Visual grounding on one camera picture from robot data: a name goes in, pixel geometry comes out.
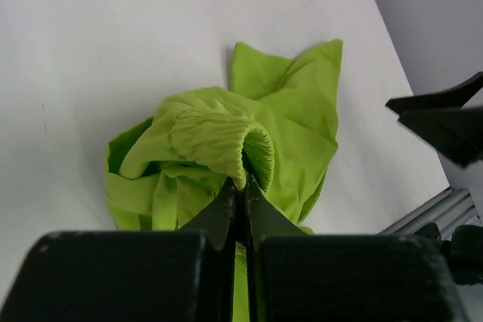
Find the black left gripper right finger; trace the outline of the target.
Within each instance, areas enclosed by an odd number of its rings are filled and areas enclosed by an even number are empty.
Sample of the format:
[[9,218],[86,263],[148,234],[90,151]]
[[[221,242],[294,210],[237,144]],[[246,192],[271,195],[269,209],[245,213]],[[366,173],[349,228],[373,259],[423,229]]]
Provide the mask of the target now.
[[307,235],[244,190],[252,321],[465,321],[440,246],[419,235]]

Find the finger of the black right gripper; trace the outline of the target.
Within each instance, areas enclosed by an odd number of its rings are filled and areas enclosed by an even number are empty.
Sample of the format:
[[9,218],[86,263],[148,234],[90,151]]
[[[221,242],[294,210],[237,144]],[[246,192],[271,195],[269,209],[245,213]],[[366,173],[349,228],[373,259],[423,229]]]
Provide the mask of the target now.
[[482,89],[482,71],[446,90],[411,97],[392,98],[386,107],[402,114],[428,109],[461,108]]
[[482,160],[482,107],[403,112],[398,121],[459,167]]

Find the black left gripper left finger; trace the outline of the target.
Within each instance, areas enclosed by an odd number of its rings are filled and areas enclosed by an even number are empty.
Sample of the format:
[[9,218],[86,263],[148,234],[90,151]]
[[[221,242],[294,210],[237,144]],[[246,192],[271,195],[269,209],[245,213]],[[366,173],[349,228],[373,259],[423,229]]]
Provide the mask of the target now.
[[236,190],[174,232],[51,232],[26,254],[3,321],[230,321]]

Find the lime green shorts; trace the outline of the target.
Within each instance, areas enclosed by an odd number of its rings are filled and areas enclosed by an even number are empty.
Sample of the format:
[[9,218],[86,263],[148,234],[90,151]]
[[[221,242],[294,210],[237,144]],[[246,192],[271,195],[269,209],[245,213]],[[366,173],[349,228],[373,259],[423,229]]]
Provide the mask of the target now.
[[335,156],[343,42],[295,58],[235,45],[231,87],[166,97],[145,121],[110,140],[106,204],[121,231],[172,232],[192,221],[227,179],[253,176],[298,234]]

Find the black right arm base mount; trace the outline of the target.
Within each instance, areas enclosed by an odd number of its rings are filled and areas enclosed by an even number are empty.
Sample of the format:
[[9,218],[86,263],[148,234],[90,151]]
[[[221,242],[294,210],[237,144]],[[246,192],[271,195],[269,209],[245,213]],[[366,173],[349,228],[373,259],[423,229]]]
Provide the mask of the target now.
[[482,284],[481,226],[459,225],[450,240],[445,240],[441,236],[434,222],[426,224],[414,234],[431,240],[439,249],[456,285]]

